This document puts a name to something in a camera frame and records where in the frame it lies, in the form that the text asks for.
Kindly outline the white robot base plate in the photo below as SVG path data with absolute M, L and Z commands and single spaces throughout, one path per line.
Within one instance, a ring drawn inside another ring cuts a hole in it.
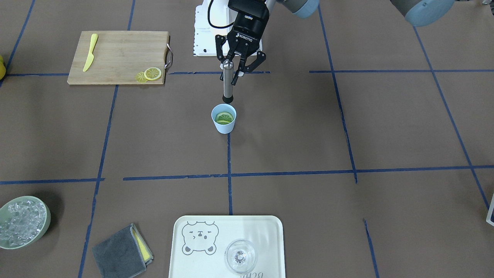
M 228 8 L 229 0 L 204 0 L 195 10 L 194 55 L 217 56 L 215 36 L 226 37 L 237 12 Z

